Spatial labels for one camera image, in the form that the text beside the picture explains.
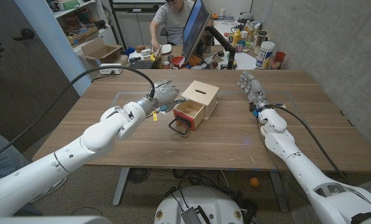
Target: drawer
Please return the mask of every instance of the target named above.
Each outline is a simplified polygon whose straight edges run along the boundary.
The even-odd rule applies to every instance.
[[[191,123],[190,129],[195,131],[205,116],[205,106],[194,101],[186,101],[173,109],[174,117],[180,116]]]

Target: man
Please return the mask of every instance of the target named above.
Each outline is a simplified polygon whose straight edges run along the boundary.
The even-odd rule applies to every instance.
[[[191,0],[166,0],[166,2],[165,5],[159,7],[153,21],[149,25],[153,52],[158,51],[160,48],[156,39],[156,29],[161,24],[165,24],[168,44],[183,44],[182,31],[194,5],[194,2]]]

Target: computer monitor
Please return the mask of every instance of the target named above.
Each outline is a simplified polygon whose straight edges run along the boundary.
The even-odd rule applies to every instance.
[[[183,30],[184,63],[189,62],[210,16],[209,8],[203,0],[196,0]]]

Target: orange ball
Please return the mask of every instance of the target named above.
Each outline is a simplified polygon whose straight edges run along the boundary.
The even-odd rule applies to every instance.
[[[253,187],[259,186],[259,179],[257,179],[256,177],[252,177],[250,179],[250,185],[252,185]]]

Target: white shirt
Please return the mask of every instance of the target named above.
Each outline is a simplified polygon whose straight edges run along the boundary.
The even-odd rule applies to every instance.
[[[168,42],[176,45],[183,44],[183,29],[193,5],[193,1],[184,0],[184,7],[181,12],[174,12],[167,3],[159,7],[154,20],[159,25],[165,24]]]

